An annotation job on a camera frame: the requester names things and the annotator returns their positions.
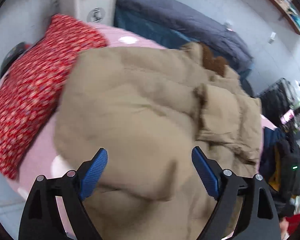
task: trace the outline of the dark blue bedding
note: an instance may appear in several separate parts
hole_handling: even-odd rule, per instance
[[[253,57],[236,32],[175,0],[117,0],[114,24],[170,49],[201,41],[239,74],[252,68]]]

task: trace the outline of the wall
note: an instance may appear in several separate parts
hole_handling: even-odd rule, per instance
[[[255,69],[248,77],[254,91],[261,92],[284,77],[300,80],[300,36],[268,0],[178,0],[233,29],[248,44]],[[272,32],[277,38],[268,43]]]
[[[34,43],[50,22],[50,0],[6,0],[0,8],[0,66],[18,43]]]

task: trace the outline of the pink bed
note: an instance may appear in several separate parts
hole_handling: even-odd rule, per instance
[[[164,49],[164,47],[158,45],[154,41],[147,40],[122,29],[108,27],[102,24],[91,25],[106,36],[110,47],[133,46]],[[43,174],[48,179],[57,178],[63,176],[67,171],[72,169],[55,150],[53,144],[55,121],[56,116],[54,114],[28,150],[20,165],[18,179],[7,179],[12,189],[18,192],[24,199],[27,199],[32,184],[38,175]],[[263,116],[262,126],[271,129],[275,128],[275,126]],[[71,235],[73,231],[67,218],[62,199],[59,198],[57,201],[64,228]]]

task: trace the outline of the red object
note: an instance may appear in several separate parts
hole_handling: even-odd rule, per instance
[[[26,44],[25,49],[29,49],[31,47],[31,44]]]
[[[287,217],[286,220],[289,222],[288,233],[289,235],[292,235],[300,223],[300,214],[294,215],[290,218]]]
[[[18,164],[55,109],[78,53],[106,46],[96,29],[55,15],[45,38],[12,64],[0,87],[0,172],[4,176],[17,177]]]

